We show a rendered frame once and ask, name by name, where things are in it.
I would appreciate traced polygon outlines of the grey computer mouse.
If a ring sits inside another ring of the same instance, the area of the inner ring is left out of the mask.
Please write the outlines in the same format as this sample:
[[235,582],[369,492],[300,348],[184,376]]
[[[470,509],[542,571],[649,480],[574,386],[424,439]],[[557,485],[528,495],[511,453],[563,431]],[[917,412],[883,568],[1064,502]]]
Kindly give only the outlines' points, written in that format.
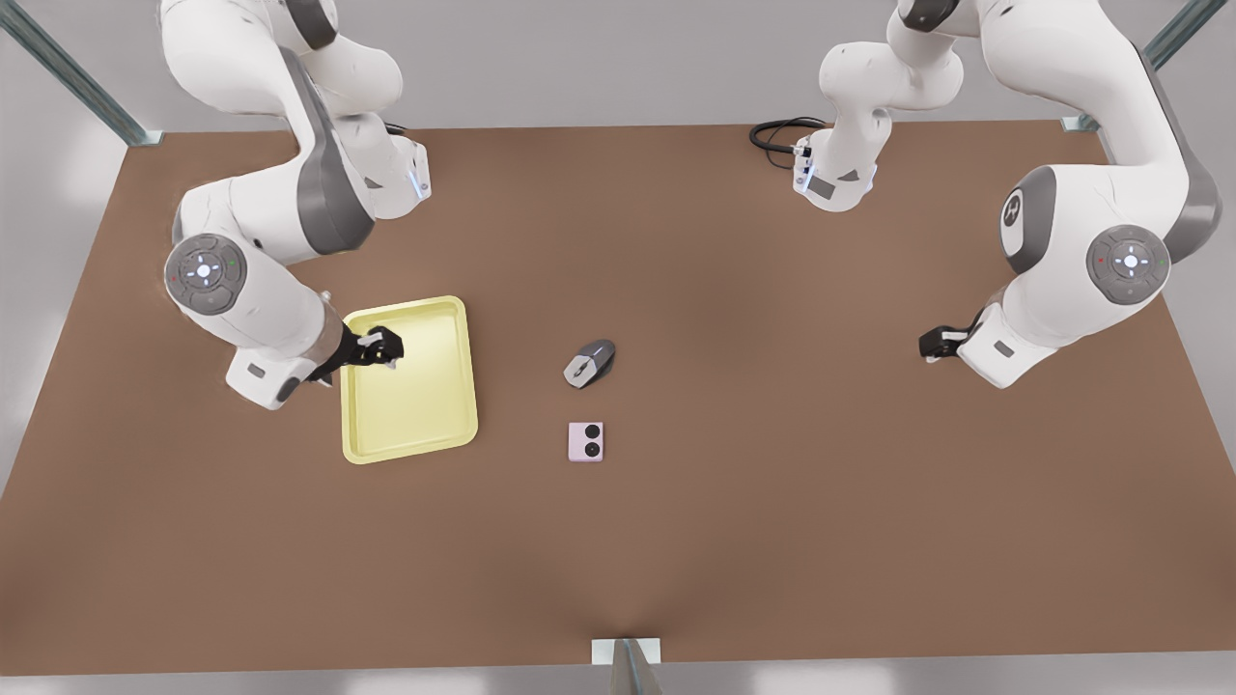
[[616,345],[608,339],[599,339],[578,348],[578,352],[564,369],[564,377],[569,385],[582,390],[588,385],[609,373],[616,356]]

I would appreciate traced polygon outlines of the silver frame post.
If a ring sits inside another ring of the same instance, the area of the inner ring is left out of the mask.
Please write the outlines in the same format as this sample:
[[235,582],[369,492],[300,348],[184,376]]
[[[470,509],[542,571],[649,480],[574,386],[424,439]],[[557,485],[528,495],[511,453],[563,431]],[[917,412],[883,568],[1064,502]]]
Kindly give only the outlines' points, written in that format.
[[1107,19],[1107,2],[1060,0],[1063,14],[1035,30],[1047,48],[1035,67],[1015,68],[1002,84],[1078,111],[1067,131],[1094,131],[1107,122],[1112,137],[1166,139],[1169,109],[1222,101],[1236,79],[1236,0],[1183,0],[1148,45],[1126,40]]
[[660,638],[593,639],[591,658],[611,668],[608,695],[662,695],[653,670],[661,664]]
[[16,0],[0,0],[0,28],[48,70],[129,147],[154,147],[159,130],[145,129]]

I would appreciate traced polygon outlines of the yellow rectangular tray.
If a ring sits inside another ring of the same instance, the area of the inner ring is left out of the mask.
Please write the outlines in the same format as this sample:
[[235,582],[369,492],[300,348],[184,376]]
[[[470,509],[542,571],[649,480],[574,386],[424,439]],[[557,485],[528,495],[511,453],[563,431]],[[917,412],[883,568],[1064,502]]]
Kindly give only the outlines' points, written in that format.
[[466,308],[457,296],[357,310],[353,333],[391,329],[405,356],[388,366],[349,366],[339,375],[344,455],[381,463],[464,446],[478,432]]

